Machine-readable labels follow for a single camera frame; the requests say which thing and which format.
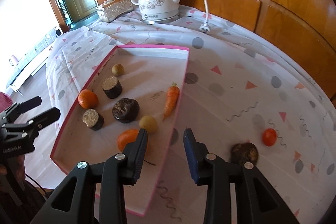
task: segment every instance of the potato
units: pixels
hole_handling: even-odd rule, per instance
[[[120,76],[120,75],[123,75],[124,74],[124,67],[122,64],[115,64],[113,67],[112,67],[112,73],[115,75],[115,76]]]
[[[158,124],[154,117],[146,115],[139,121],[140,128],[144,128],[148,134],[153,134],[158,130]]]

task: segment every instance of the red tomato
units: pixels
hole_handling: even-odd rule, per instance
[[[267,146],[272,146],[277,141],[277,132],[273,128],[267,128],[262,134],[262,141]]]

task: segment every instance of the metal bolt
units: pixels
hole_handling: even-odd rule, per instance
[[[81,161],[80,163],[77,164],[77,167],[79,169],[84,169],[87,166],[87,163],[85,161]]]
[[[244,167],[245,167],[246,169],[252,169],[252,168],[254,167],[254,165],[253,165],[253,163],[251,163],[251,162],[246,162],[246,163],[244,163]]]
[[[123,160],[125,158],[125,155],[123,153],[116,154],[115,158],[117,160]]]
[[[216,158],[215,154],[212,154],[212,153],[207,154],[207,159],[208,160],[214,160],[215,158]]]

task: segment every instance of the tray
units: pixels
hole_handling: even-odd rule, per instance
[[[148,153],[143,163],[140,179],[134,186],[125,186],[127,211],[144,216],[169,150],[171,135],[179,107],[173,115],[162,121],[167,88],[173,82],[180,88],[184,83],[189,49],[167,45],[122,45],[114,47],[94,71],[83,89],[94,91],[99,98],[96,110],[104,117],[103,127],[92,131],[82,121],[85,112],[75,100],[56,138],[50,158],[68,174],[80,161],[95,164],[107,160],[120,151],[116,145],[119,134],[129,128],[139,128],[139,119],[152,115],[159,126],[157,133],[148,136]],[[122,94],[109,99],[101,89],[101,83],[112,76],[111,68],[120,63],[125,74],[118,77]],[[121,98],[136,99],[140,105],[137,119],[128,124],[116,121],[112,115],[114,104]],[[96,194],[100,193],[100,184]]]

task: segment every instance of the eggplant piece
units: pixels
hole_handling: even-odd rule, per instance
[[[117,98],[123,91],[121,83],[115,76],[106,78],[103,81],[101,88],[105,92],[106,96],[109,97],[110,99]]]
[[[140,107],[136,100],[123,98],[114,105],[112,114],[117,121],[129,123],[137,118],[139,110]]]
[[[237,143],[231,148],[231,162],[244,165],[246,162],[257,164],[259,153],[253,143]]]
[[[101,129],[104,124],[103,116],[92,108],[84,112],[82,120],[84,123],[86,123],[89,129],[94,131]]]

